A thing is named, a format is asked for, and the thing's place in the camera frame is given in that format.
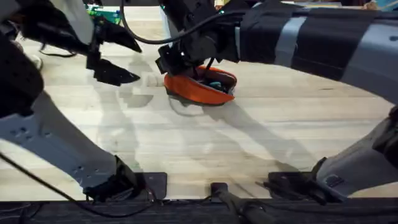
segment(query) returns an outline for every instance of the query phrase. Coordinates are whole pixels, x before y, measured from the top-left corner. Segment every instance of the black clamp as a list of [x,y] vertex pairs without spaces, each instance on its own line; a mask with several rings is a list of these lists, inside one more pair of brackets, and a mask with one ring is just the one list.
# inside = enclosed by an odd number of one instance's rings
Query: black clamp
[[124,28],[107,21],[104,17],[94,19],[95,34],[87,53],[86,68],[94,70],[94,78],[102,83],[121,86],[123,83],[132,83],[140,79],[136,74],[124,68],[101,59],[100,44],[114,42],[128,47],[136,52],[142,52],[137,42],[129,36]]
[[119,201],[134,198],[142,191],[131,169],[117,156],[115,158],[116,173],[108,181],[96,187],[86,187],[83,189],[83,193],[87,197],[91,197],[94,202]]

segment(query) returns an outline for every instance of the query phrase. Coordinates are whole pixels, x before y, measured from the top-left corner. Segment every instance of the cable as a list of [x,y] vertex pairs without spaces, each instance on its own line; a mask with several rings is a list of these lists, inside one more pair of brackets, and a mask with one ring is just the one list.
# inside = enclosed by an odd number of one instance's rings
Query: cable
[[5,210],[0,210],[0,213],[6,213],[6,212],[14,212],[20,209],[24,209],[24,208],[29,208],[30,206],[32,206],[31,203],[27,204],[27,205],[23,205],[20,207],[16,207],[16,208],[10,208],[10,209],[5,209]]
[[195,25],[191,29],[186,30],[185,32],[179,33],[175,37],[171,37],[171,38],[164,39],[164,40],[147,40],[147,39],[139,37],[135,33],[133,33],[133,31],[130,29],[129,25],[127,24],[126,16],[124,15],[124,1],[125,0],[121,0],[121,3],[120,3],[120,16],[121,16],[124,28],[126,28],[126,30],[129,32],[129,34],[136,40],[138,40],[142,43],[145,43],[145,44],[152,44],[152,45],[168,44],[171,42],[175,42],[176,40],[180,40],[181,38],[183,38],[187,35],[190,35],[191,33],[197,31],[199,28],[203,27],[204,25],[207,25],[208,23],[213,22],[217,19],[220,19],[223,17],[229,17],[229,16],[244,15],[247,12],[247,10],[238,10],[238,11],[226,12],[224,14],[216,14],[214,16],[210,16],[210,17],[206,18],[205,20],[199,22],[197,25]]
[[206,75],[206,72],[210,69],[211,65],[213,64],[214,59],[215,59],[215,58],[211,58],[211,59],[210,59],[209,63],[208,63],[207,66],[206,66],[206,70],[203,72],[203,75],[202,75],[202,76],[205,76],[205,75]]
[[6,220],[6,219],[9,219],[9,218],[19,218],[19,217],[20,217],[19,215],[10,215],[8,217],[0,217],[0,221],[1,220]]
[[339,211],[323,211],[323,210],[306,210],[299,208],[289,208],[289,207],[280,207],[271,205],[269,203],[262,202],[260,200],[255,200],[255,202],[269,208],[273,208],[276,210],[284,210],[287,212],[297,212],[297,213],[309,213],[316,215],[338,215],[344,217],[373,217],[373,216],[381,216],[381,215],[397,215],[398,208],[387,208],[380,210],[368,210],[366,212],[339,212]]
[[17,164],[16,162],[14,162],[13,160],[11,160],[10,158],[8,158],[7,156],[5,156],[2,152],[0,152],[0,159],[4,160],[4,162],[7,162],[9,165],[13,166],[15,169],[21,171],[22,173],[24,173],[26,176],[30,177],[31,179],[33,179],[34,181],[38,182],[39,184],[43,185],[44,187],[54,191],[55,193],[61,195],[62,197],[66,198],[67,200],[71,201],[72,203],[74,203],[77,207],[90,212],[92,214],[95,215],[99,215],[102,217],[106,217],[106,218],[127,218],[127,217],[131,217],[133,215],[137,215],[138,213],[144,212],[146,210],[148,210],[149,208],[153,207],[154,205],[156,205],[156,202],[152,202],[149,205],[138,209],[137,211],[134,211],[132,213],[129,214],[125,214],[125,215],[113,215],[113,214],[107,214],[107,213],[102,213],[102,212],[98,212],[90,207],[87,207],[86,205],[76,201],[75,199],[73,199],[71,196],[67,195],[65,192],[62,192],[61,190],[59,190],[58,188],[52,186],[51,184],[47,183],[46,181],[42,180],[40,177],[37,177],[35,174],[31,173],[30,171],[28,171],[27,169],[23,168],[22,166],[20,166],[19,164]]
[[69,51],[70,54],[68,55],[62,55],[62,54],[48,54],[48,53],[44,53],[42,50],[39,50],[40,53],[47,55],[47,56],[51,56],[51,57],[61,57],[61,58],[71,58],[76,56],[77,54],[75,52],[71,52]]
[[44,53],[44,52],[43,52],[43,50],[45,49],[45,47],[46,47],[46,44],[42,44],[42,46],[41,46],[39,52],[42,53],[42,54],[44,54],[44,55],[47,55],[47,56],[51,56],[51,57],[61,57],[61,58],[70,58],[70,57],[74,57],[74,56],[77,55],[77,53],[71,52],[70,50],[68,50],[69,53],[70,53],[70,54],[68,54],[68,55],[62,55],[62,54],[48,54],[48,53]]

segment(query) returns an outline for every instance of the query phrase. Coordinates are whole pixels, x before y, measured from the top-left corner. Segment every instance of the wooden table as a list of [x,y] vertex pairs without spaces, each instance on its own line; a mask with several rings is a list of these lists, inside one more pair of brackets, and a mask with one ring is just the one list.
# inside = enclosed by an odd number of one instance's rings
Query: wooden table
[[[164,36],[158,7],[127,9],[137,34]],[[39,44],[21,42],[38,54]],[[212,182],[229,183],[241,197],[268,197],[256,182],[277,170],[310,170],[323,156],[339,153],[367,134],[392,105],[365,91],[273,65],[222,62],[238,77],[236,99],[217,108],[184,107],[170,100],[154,63],[157,48],[143,54],[105,44],[103,57],[142,79],[121,88],[93,79],[85,58],[46,57],[45,89],[78,128],[134,171],[166,172],[167,198],[203,198]],[[79,185],[37,156],[1,142],[0,150],[24,167],[84,199]],[[362,197],[393,197],[396,185]],[[63,200],[0,162],[0,200]]]

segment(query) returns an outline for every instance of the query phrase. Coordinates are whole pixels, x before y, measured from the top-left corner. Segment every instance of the green object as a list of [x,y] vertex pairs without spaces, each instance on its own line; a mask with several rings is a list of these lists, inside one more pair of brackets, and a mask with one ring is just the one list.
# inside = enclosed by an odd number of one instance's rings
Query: green object
[[114,24],[120,24],[121,17],[119,10],[116,11],[106,11],[101,6],[86,4],[87,13],[91,16],[91,18],[103,16],[107,21],[110,21]]

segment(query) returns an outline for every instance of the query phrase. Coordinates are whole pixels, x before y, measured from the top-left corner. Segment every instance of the mounting base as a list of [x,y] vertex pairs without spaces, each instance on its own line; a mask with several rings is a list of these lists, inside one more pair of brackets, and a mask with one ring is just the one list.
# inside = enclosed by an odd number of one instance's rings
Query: mounting base
[[[167,174],[165,172],[135,172],[139,187],[149,188],[153,191],[156,198],[161,200],[167,195]],[[143,190],[135,199],[147,200],[147,192]]]

